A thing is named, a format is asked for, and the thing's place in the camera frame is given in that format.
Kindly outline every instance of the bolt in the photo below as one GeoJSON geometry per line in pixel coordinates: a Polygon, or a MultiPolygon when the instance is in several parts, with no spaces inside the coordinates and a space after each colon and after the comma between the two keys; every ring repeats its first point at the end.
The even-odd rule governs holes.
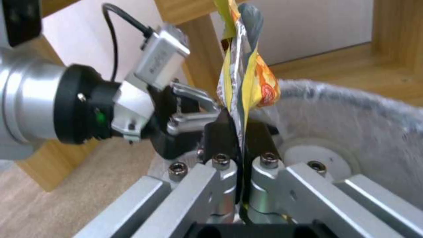
{"type": "Polygon", "coordinates": [[[260,165],[266,169],[275,169],[278,166],[278,156],[271,153],[266,152],[260,156],[260,165]]]}
{"type": "Polygon", "coordinates": [[[81,102],[85,102],[87,100],[85,95],[82,94],[82,93],[78,93],[77,97],[78,97],[79,101],[81,101],[81,102]]]}
{"type": "Polygon", "coordinates": [[[231,164],[231,158],[226,154],[217,154],[212,158],[213,168],[217,170],[227,170],[231,164]]]}
{"type": "Polygon", "coordinates": [[[181,181],[188,173],[188,167],[182,162],[176,162],[169,166],[169,178],[172,181],[181,181]]]}
{"type": "Polygon", "coordinates": [[[326,175],[326,166],[323,163],[319,161],[309,161],[307,162],[307,165],[314,169],[321,176],[324,177],[326,175]]]}

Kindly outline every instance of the silver cylinder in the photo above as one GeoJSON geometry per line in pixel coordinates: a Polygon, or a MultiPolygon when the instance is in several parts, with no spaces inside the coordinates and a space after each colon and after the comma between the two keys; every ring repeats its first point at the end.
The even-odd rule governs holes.
{"type": "Polygon", "coordinates": [[[57,138],[54,103],[65,69],[39,57],[28,45],[0,49],[0,144],[57,138]]]}

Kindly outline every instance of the screw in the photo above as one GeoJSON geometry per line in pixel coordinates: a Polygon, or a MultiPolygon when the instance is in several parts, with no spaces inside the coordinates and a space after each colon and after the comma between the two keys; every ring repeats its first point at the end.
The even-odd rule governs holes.
{"type": "Polygon", "coordinates": [[[129,124],[128,130],[135,130],[135,124],[134,123],[129,124]]]}
{"type": "Polygon", "coordinates": [[[169,178],[172,181],[181,181],[188,173],[188,167],[182,162],[176,162],[169,166],[169,178]]]}
{"type": "Polygon", "coordinates": [[[78,97],[79,101],[81,101],[81,102],[85,102],[87,100],[85,95],[82,94],[82,93],[78,93],[77,97],[78,97]]]}
{"type": "Polygon", "coordinates": [[[177,127],[178,126],[178,122],[173,118],[173,117],[171,117],[170,119],[169,119],[169,125],[171,126],[171,127],[177,127]]]}
{"type": "Polygon", "coordinates": [[[203,148],[198,148],[197,149],[197,159],[199,160],[203,160],[203,156],[204,156],[204,149],[203,148]]]}
{"type": "Polygon", "coordinates": [[[323,163],[319,161],[309,161],[307,162],[307,165],[314,169],[321,176],[324,177],[326,175],[326,166],[323,163]]]}
{"type": "Polygon", "coordinates": [[[260,156],[260,165],[266,169],[275,169],[278,166],[278,156],[271,153],[266,152],[260,156]]]}
{"type": "Polygon", "coordinates": [[[226,154],[217,154],[212,158],[213,168],[217,170],[227,170],[231,164],[231,158],[226,154]]]}

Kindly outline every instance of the wooden beam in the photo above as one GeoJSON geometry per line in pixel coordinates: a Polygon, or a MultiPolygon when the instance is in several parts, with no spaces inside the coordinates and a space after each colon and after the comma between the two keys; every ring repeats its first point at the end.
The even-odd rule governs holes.
{"type": "Polygon", "coordinates": [[[41,0],[42,16],[51,15],[79,0],[41,0]]]}
{"type": "Polygon", "coordinates": [[[423,1],[375,0],[373,50],[423,80],[423,1]]]}
{"type": "Polygon", "coordinates": [[[188,83],[216,97],[223,56],[209,15],[178,25],[190,41],[191,54],[183,65],[188,83]]]}
{"type": "Polygon", "coordinates": [[[163,21],[181,24],[216,11],[213,0],[154,0],[163,21]]]}
{"type": "MultiPolygon", "coordinates": [[[[30,44],[41,56],[56,64],[63,64],[45,37],[31,41],[30,44]]],[[[47,141],[30,158],[17,161],[16,164],[45,191],[52,191],[88,156],[97,144],[98,141],[95,140],[81,146],[47,141]]]]}

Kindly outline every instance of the wooden floor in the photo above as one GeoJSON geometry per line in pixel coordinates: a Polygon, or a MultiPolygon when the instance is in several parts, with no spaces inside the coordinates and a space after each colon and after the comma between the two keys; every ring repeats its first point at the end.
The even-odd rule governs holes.
{"type": "Polygon", "coordinates": [[[423,106],[423,83],[409,69],[362,44],[271,66],[282,79],[312,79],[423,106]]]}

